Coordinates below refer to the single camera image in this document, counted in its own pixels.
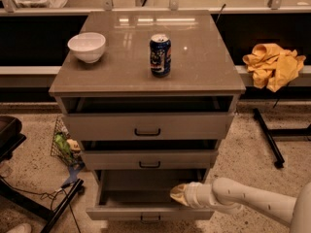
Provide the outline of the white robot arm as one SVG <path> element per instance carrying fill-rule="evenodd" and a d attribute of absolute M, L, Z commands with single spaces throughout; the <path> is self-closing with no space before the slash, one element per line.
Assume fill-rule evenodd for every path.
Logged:
<path fill-rule="evenodd" d="M 290 233 L 311 233 L 311 183 L 291 197 L 218 178 L 211 183 L 178 184 L 170 197 L 184 206 L 225 214 L 236 214 L 247 206 L 288 226 Z"/>

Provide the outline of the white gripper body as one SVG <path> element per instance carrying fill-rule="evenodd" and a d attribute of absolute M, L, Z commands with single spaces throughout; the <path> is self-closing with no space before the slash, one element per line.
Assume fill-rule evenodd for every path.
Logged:
<path fill-rule="evenodd" d="M 185 189 L 185 199 L 192 208 L 212 208 L 214 197 L 212 186 L 207 183 L 189 183 Z"/>

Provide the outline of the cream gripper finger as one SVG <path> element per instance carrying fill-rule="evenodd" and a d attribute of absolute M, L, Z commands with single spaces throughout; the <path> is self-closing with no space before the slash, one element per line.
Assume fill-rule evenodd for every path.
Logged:
<path fill-rule="evenodd" d="M 174 199 L 176 202 L 184 205 L 184 206 L 188 205 L 188 202 L 182 193 L 172 194 L 171 198 Z"/>
<path fill-rule="evenodd" d="M 187 188 L 187 186 L 188 186 L 188 185 L 187 185 L 186 183 L 178 184 L 178 185 L 174 186 L 174 187 L 171 189 L 170 193 L 171 193 L 171 194 L 184 193 L 185 190 L 186 190 L 186 188 Z"/>

